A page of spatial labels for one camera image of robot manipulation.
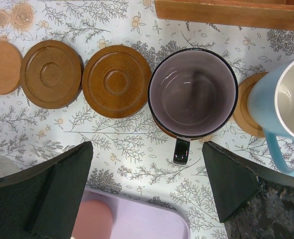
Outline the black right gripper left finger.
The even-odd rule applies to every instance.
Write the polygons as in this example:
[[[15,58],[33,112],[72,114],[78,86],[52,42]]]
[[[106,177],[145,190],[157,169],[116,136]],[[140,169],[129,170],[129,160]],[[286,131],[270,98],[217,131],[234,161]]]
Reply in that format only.
[[[0,178],[0,239],[69,239],[93,158],[85,141]]]

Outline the grey purple ceramic mug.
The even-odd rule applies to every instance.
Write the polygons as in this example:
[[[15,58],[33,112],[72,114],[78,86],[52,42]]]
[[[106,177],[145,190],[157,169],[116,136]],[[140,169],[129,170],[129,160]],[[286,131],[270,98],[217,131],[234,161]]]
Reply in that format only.
[[[222,128],[235,111],[238,81],[229,63],[202,48],[179,50],[152,74],[148,106],[156,124],[176,138],[175,164],[185,165],[190,142]]]

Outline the light bamboo coaster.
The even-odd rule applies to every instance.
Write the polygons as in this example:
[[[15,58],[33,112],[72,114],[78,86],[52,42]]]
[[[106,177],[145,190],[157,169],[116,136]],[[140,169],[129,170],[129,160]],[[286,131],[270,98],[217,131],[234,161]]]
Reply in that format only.
[[[18,88],[21,62],[20,51],[11,43],[0,41],[0,95]]]
[[[262,128],[253,120],[248,111],[248,97],[255,86],[255,84],[265,75],[267,72],[261,72],[254,74],[246,78],[240,85],[238,90],[238,101],[236,109],[233,113],[233,118],[239,127],[245,131],[247,134],[264,138],[264,133]]]

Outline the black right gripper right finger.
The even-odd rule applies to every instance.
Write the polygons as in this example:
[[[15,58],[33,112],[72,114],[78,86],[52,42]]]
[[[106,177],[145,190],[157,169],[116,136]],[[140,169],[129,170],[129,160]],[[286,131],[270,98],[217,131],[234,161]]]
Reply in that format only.
[[[294,177],[207,141],[202,153],[230,239],[294,239]]]

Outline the light blue ceramic mug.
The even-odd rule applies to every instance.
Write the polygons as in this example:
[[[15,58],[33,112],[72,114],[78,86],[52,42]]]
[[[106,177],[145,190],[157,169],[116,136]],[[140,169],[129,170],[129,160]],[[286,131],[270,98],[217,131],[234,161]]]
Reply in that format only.
[[[294,60],[267,73],[252,88],[247,108],[262,128],[272,160],[279,171],[294,176],[281,153],[277,136],[294,144]]]

